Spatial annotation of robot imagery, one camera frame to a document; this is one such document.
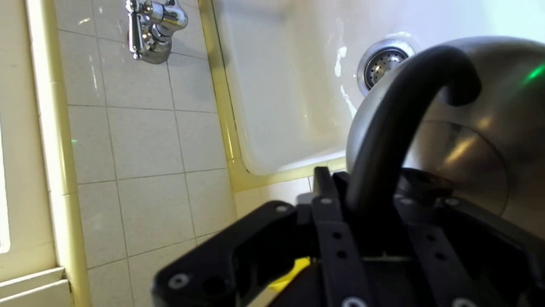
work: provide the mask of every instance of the white tile wall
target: white tile wall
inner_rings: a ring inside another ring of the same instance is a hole
[[[195,235],[217,232],[234,220],[226,171],[190,172],[187,188]]]
[[[95,38],[59,31],[68,104],[103,106],[102,67]]]
[[[127,261],[117,261],[88,269],[93,307],[132,307],[132,290]]]
[[[177,113],[185,171],[223,169],[224,150],[214,113]]]
[[[134,307],[151,307],[149,288],[154,273],[161,266],[171,263],[173,259],[190,251],[192,247],[194,240],[187,240],[129,258]]]
[[[86,268],[125,258],[115,183],[79,184]]]
[[[182,154],[171,111],[108,107],[117,177],[182,172]]]
[[[199,61],[194,56],[170,55],[168,72],[175,109],[216,111],[209,67],[205,60]]]
[[[91,0],[95,15],[96,36],[124,43],[127,41],[127,14],[124,0]]]
[[[168,63],[131,60],[124,0],[56,0],[93,307],[234,220],[197,0]]]
[[[105,107],[69,106],[68,111],[78,183],[112,181],[115,172]]]
[[[119,181],[119,198],[129,256],[194,239],[182,174]]]
[[[57,27],[69,32],[95,34],[91,0],[56,0]]]
[[[134,61],[120,43],[98,44],[107,106],[171,109],[166,65]]]
[[[171,53],[205,58],[205,46],[197,7],[183,5],[188,24],[182,32],[173,34]]]

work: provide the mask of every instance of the chrome faucet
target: chrome faucet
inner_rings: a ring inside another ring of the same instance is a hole
[[[129,15],[129,51],[134,60],[163,63],[171,49],[171,34],[187,26],[187,14],[175,0],[125,0]]]

